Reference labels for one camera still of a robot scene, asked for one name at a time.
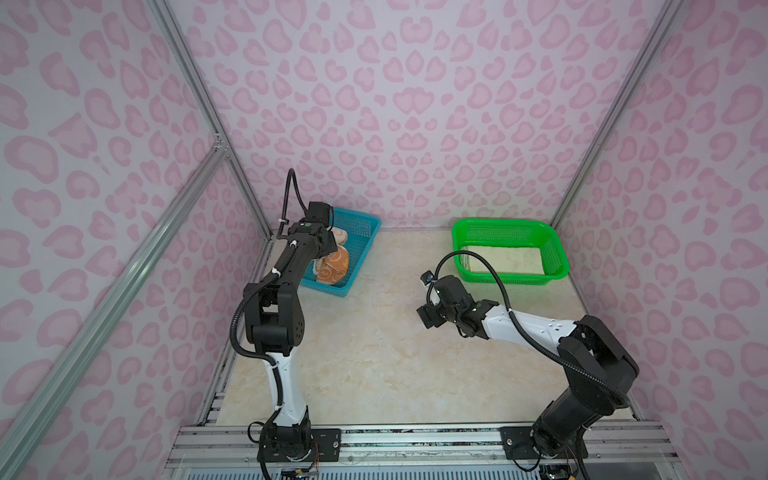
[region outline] white robotic arm segment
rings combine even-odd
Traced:
[[[274,420],[277,426],[290,427],[301,423],[306,412],[306,400],[301,392],[297,369],[298,364],[296,363],[298,353],[298,348],[291,350],[288,356],[284,356],[282,353],[267,353],[277,362],[276,367],[280,371],[280,379],[283,385],[283,408]],[[277,384],[272,375],[272,366],[266,360],[264,360],[264,366],[266,367],[266,376],[270,379],[272,404],[277,408]]]
[[[576,328],[573,320],[551,319],[517,310],[512,310],[512,312],[523,329],[528,332],[528,335],[555,354],[558,353],[560,339],[570,335]],[[482,325],[489,339],[504,340],[531,347],[517,331],[503,306],[492,307],[485,314]]]
[[[525,341],[520,335],[520,332],[515,328],[515,324],[509,318],[509,312],[506,308],[500,305],[496,305],[495,302],[489,302],[483,300],[480,303],[473,303],[472,297],[464,297],[468,295],[463,286],[461,289],[456,287],[460,285],[458,279],[445,279],[442,286],[436,286],[429,294],[433,309],[419,309],[419,315],[422,317],[422,321],[425,326],[440,326],[444,322],[453,322],[462,331],[462,334],[467,336],[480,336],[486,339],[504,340],[506,342],[513,342],[519,345],[531,347],[531,344]],[[447,296],[459,303],[466,302],[467,307],[472,308],[472,314],[468,311],[466,315],[452,315],[452,308],[443,310],[444,313],[437,313],[441,304],[441,295]],[[485,314],[482,315],[478,312],[478,309],[487,309]],[[534,338],[538,343],[546,347],[554,354],[558,354],[558,344],[560,339],[565,338],[574,331],[576,325],[573,320],[560,320],[552,319],[538,315],[532,315],[530,313],[518,312],[512,310],[515,317],[518,319],[520,326]]]

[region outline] black robotic arm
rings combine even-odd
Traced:
[[[460,254],[477,257],[485,264],[502,290],[505,306],[491,300],[476,302],[453,275],[438,279],[442,264]],[[530,346],[564,367],[568,388],[547,406],[525,440],[538,455],[554,458],[571,445],[578,450],[585,429],[600,417],[629,406],[627,392],[639,368],[600,319],[585,315],[574,322],[513,310],[496,272],[473,252],[450,253],[436,272],[426,272],[421,277],[427,287],[427,301],[417,312],[427,328],[454,323],[464,337],[501,339]]]

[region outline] metal bracket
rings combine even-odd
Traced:
[[[341,450],[341,429],[312,429],[312,448],[305,462],[311,462],[317,455],[319,462],[338,462]],[[265,462],[292,462],[282,452],[272,450],[268,445],[261,447],[261,455]]]
[[[531,445],[531,427],[501,427],[498,432],[502,435],[502,447],[504,447],[504,455],[507,460],[536,460],[539,458],[540,455],[534,451]],[[576,452],[574,440],[568,441],[567,445]],[[582,458],[588,458],[589,453],[584,440],[581,440],[579,448]],[[565,452],[555,458],[568,459]]]

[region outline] black cable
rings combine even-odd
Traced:
[[[538,454],[538,458],[536,459],[536,463],[530,467],[530,468],[522,468],[517,460],[515,460],[515,449],[519,446],[525,446],[525,443],[515,443],[512,445],[512,451],[511,451],[511,457],[512,457],[512,463],[515,464],[515,466],[519,469],[521,469],[523,472],[529,473],[533,472],[535,469],[538,468],[538,464],[541,463],[541,453]]]
[[[584,466],[584,453],[581,451],[581,447],[584,445],[584,432],[586,431],[587,429],[581,427],[576,435],[576,465],[578,466],[578,471],[581,472],[581,477],[584,480],[590,480],[587,468]]]
[[[622,405],[619,405],[619,408],[624,408],[629,406],[629,398],[627,397],[627,394],[622,392],[621,390],[617,389],[613,385],[605,382],[603,379],[599,379],[598,377],[592,375],[591,373],[587,372],[586,370],[582,369],[580,366],[569,362],[568,360],[560,357],[556,353],[551,352],[549,349],[545,348],[542,344],[537,342],[532,336],[528,335],[528,332],[525,331],[525,329],[520,325],[520,322],[518,321],[517,317],[515,316],[515,313],[512,311],[512,307],[509,304],[509,296],[507,295],[507,289],[504,287],[504,283],[502,282],[502,279],[499,278],[498,274],[496,273],[496,270],[493,270],[493,267],[491,266],[488,261],[478,255],[475,252],[472,252],[470,250],[456,250],[454,252],[449,253],[445,257],[440,260],[440,263],[437,264],[437,268],[435,268],[435,275],[434,280],[437,280],[439,278],[440,273],[440,267],[442,267],[442,264],[446,262],[451,257],[455,257],[456,255],[469,255],[470,257],[474,257],[482,262],[483,265],[485,265],[485,268],[488,269],[488,271],[493,276],[493,280],[496,280],[496,283],[498,284],[498,288],[502,291],[502,298],[504,299],[504,306],[507,308],[507,312],[509,313],[509,318],[512,320],[512,324],[515,326],[515,329],[518,331],[521,337],[528,342],[530,346],[532,346],[534,349],[539,351],[542,355],[546,356],[553,362],[558,363],[559,365],[562,365],[563,367],[572,370],[573,372],[578,373],[581,376],[584,376],[588,378],[593,383],[597,384],[598,386],[606,389],[608,392],[612,393],[614,396],[618,397],[618,399],[621,401]],[[432,305],[432,301],[430,300],[430,296],[432,294],[432,286],[434,283],[430,283],[429,287],[427,288],[427,305],[434,308],[435,306]]]
[[[286,215],[288,213],[288,196],[290,195],[291,181],[293,181],[293,189],[296,191],[296,198],[299,200],[301,210],[306,216],[306,205],[304,205],[304,201],[301,199],[301,193],[299,193],[299,184],[296,182],[296,171],[291,168],[288,170],[288,176],[286,177],[286,189],[285,193],[283,194],[283,215],[280,217],[280,226],[277,227],[278,238],[283,236],[283,228],[285,228],[287,222]]]

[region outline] marble floor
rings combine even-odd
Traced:
[[[273,249],[275,260],[282,249]],[[562,368],[530,347],[465,339],[449,324],[424,328],[419,277],[450,251],[447,230],[379,232],[347,297],[300,287],[306,334],[298,360],[314,425],[534,421],[566,388]],[[458,276],[453,262],[440,274]],[[501,301],[495,284],[465,285],[476,300]],[[584,315],[568,278],[507,291],[516,310]],[[271,412],[262,361],[238,357],[217,425],[247,425]]]

